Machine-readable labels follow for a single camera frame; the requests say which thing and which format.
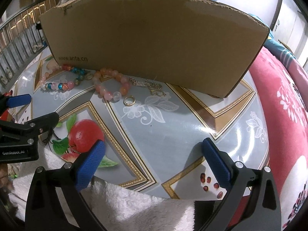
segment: blue glass bead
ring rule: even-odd
[[[84,80],[84,75],[78,76],[78,80],[83,81]]]

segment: white flower print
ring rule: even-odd
[[[66,79],[66,76],[65,75],[62,75],[60,77],[59,80],[55,80],[53,81],[52,83],[67,83],[67,79]],[[66,101],[66,99],[70,96],[70,92],[71,90],[66,90],[66,91],[53,91],[51,92],[50,94],[54,96],[54,99],[55,100],[58,100],[58,98],[60,98],[62,101]]]
[[[247,131],[250,132],[252,129],[257,128],[255,133],[255,138],[260,138],[261,142],[267,142],[268,136],[267,136],[267,130],[266,128],[263,128],[262,121],[257,117],[255,112],[250,113],[251,119],[247,120],[246,123],[248,125]]]
[[[122,118],[126,115],[129,119],[133,119],[135,117],[139,118],[139,117],[142,116],[143,112],[146,112],[150,115],[151,119],[150,119],[149,122],[146,122],[148,119],[147,119],[146,116],[143,116],[140,119],[140,122],[143,125],[150,124],[153,119],[156,120],[157,122],[165,123],[164,117],[163,117],[161,110],[159,108],[162,108],[165,111],[169,111],[169,112],[175,111],[179,108],[178,105],[169,101],[170,98],[171,98],[171,96],[167,92],[166,96],[163,96],[163,97],[159,97],[159,96],[156,96],[156,95],[148,96],[145,99],[143,105],[141,105],[141,102],[136,101],[133,106],[129,106],[129,107],[126,106],[126,107],[123,108],[124,115],[122,116]]]
[[[303,105],[298,95],[296,95],[293,86],[290,86],[294,82],[284,70],[283,73],[289,81],[289,84],[286,85],[286,83],[283,82],[283,80],[281,79],[281,85],[279,90],[277,91],[277,97],[280,99],[279,103],[282,105],[283,109],[286,110],[292,122],[300,122],[303,127],[307,126]]]
[[[144,107],[141,105],[141,102],[136,101],[133,106],[130,107],[124,107],[123,112],[127,114],[127,117],[130,119],[138,118],[142,115],[142,112],[144,112]]]

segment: blue gripper pad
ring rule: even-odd
[[[222,160],[218,148],[210,138],[202,142],[202,153],[215,175],[219,185],[226,190],[231,188],[231,172],[226,163]]]
[[[31,102],[31,95],[18,95],[18,96],[11,96],[7,99],[7,107],[8,108],[15,108],[23,105],[27,105]]]
[[[82,153],[74,162],[82,163],[76,170],[75,188],[78,192],[89,185],[98,165],[105,155],[105,143],[101,140],[95,142],[87,153]]]

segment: orange bead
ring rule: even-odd
[[[102,76],[102,74],[99,71],[96,71],[94,73],[94,77],[96,77],[96,78],[100,78],[101,76]]]
[[[62,90],[64,90],[64,91],[68,90],[67,83],[62,84]]]
[[[117,80],[118,82],[120,82],[122,76],[123,76],[123,74],[119,73],[119,74],[117,74],[117,76],[116,76],[115,78],[116,78],[116,80]]]
[[[120,93],[121,93],[121,95],[127,95],[127,93],[128,93],[127,88],[125,88],[125,87],[120,87]]]
[[[101,73],[102,75],[105,75],[105,74],[106,74],[106,71],[107,71],[106,68],[101,68],[101,69],[100,69],[100,73]]]

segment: gold ring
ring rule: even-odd
[[[128,98],[133,99],[133,102],[131,102],[131,103],[126,102],[126,99],[128,99]],[[133,106],[135,104],[135,102],[136,102],[136,99],[132,95],[125,97],[124,100],[123,100],[124,105],[127,106],[127,107]]]

